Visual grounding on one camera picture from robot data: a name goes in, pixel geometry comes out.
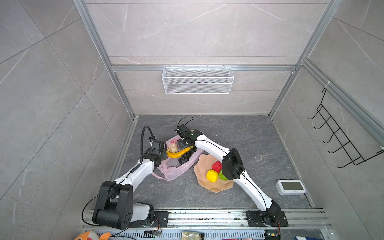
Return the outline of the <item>beige fake mushroom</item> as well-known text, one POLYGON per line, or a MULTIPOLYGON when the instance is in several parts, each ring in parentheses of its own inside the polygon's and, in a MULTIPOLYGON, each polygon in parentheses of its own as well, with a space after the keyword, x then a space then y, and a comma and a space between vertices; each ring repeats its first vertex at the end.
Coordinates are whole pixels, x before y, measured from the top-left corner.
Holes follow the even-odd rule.
POLYGON ((179 147, 178 147, 178 145, 176 143, 170 144, 168 146, 168 151, 170 153, 177 153, 179 151, 179 147))

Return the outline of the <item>pink plastic bag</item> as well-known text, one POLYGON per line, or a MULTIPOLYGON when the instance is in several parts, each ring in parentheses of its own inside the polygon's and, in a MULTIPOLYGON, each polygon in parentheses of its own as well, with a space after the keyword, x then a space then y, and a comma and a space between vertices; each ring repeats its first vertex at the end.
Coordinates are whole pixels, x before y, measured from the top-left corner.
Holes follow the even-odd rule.
POLYGON ((152 176, 159 180, 175 180, 197 163, 203 152, 202 149, 197 148, 189 160, 184 164, 179 163, 179 158, 167 158, 161 162, 160 166, 154 172, 152 172, 152 176))

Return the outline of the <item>pink scalloped bowl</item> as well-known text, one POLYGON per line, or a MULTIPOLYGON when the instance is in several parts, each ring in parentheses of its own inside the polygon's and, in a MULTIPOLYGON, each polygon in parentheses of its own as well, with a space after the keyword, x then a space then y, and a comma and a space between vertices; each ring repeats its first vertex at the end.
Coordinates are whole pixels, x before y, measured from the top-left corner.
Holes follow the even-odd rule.
POLYGON ((224 177, 221 162, 212 155, 201 155, 194 171, 199 185, 211 192, 219 193, 234 186, 233 181, 224 177))

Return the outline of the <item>red fake strawberry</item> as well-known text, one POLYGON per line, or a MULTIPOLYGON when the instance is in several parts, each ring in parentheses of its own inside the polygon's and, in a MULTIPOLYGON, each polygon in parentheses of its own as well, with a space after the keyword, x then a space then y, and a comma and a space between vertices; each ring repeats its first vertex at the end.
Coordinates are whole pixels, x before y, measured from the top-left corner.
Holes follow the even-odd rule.
POLYGON ((217 173, 220 173, 220 171, 222 170, 222 163, 220 161, 216 161, 212 165, 212 170, 216 171, 217 173))

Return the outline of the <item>yellow fake lemon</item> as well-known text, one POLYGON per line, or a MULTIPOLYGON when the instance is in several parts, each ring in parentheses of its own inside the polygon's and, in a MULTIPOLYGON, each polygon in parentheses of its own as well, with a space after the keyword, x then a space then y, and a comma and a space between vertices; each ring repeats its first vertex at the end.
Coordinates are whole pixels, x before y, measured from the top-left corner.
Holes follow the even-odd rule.
POLYGON ((206 178, 209 182, 215 183, 219 179, 219 173, 214 170, 208 170, 206 174, 206 178))

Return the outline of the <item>green fake fruit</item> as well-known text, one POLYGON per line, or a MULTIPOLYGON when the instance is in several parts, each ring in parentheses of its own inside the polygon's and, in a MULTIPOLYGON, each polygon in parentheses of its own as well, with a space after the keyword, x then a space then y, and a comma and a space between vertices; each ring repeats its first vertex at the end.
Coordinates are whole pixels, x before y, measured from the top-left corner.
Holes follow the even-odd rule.
POLYGON ((222 171, 219 172, 219 178, 220 178, 221 180, 223 180, 223 181, 228 181, 228 180, 229 180, 228 178, 226 178, 226 177, 224 176, 224 174, 222 173, 222 171))

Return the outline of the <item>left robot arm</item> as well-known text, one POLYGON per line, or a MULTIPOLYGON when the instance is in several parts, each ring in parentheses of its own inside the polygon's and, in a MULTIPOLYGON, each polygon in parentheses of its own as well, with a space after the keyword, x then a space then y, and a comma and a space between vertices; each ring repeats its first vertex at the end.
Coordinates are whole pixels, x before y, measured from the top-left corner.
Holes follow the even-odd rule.
POLYGON ((115 181, 102 183, 92 217, 93 224, 124 230, 131 224, 152 225, 153 205, 134 202, 139 184, 167 159, 167 144, 153 140, 137 164, 115 181))

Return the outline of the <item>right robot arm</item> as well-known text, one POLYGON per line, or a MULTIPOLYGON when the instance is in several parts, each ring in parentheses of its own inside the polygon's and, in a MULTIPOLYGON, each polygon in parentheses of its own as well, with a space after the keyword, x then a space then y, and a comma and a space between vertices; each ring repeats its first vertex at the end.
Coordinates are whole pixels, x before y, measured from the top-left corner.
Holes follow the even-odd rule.
POLYGON ((176 132, 186 146, 201 149, 222 163, 223 175, 237 183, 248 194, 259 209, 266 225, 281 223, 280 217, 283 215, 281 207, 251 179, 237 149, 223 147, 199 130, 190 130, 186 125, 178 126, 176 132))

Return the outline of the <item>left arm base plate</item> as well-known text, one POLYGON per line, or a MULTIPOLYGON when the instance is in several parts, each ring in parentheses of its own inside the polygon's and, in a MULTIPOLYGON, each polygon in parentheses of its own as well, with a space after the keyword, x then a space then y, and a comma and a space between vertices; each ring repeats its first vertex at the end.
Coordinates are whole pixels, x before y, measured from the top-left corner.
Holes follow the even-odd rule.
POLYGON ((129 224, 130 228, 166 228, 168 226, 170 212, 155 211, 150 213, 146 220, 139 220, 129 224))

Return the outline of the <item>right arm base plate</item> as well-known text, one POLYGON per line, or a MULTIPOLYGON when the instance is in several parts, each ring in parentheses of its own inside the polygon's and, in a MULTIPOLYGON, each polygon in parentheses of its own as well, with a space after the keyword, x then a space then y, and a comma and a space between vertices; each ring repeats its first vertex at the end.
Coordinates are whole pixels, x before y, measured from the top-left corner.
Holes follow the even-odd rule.
POLYGON ((283 211, 267 213, 263 211, 246 211, 249 227, 288 227, 289 223, 283 211))

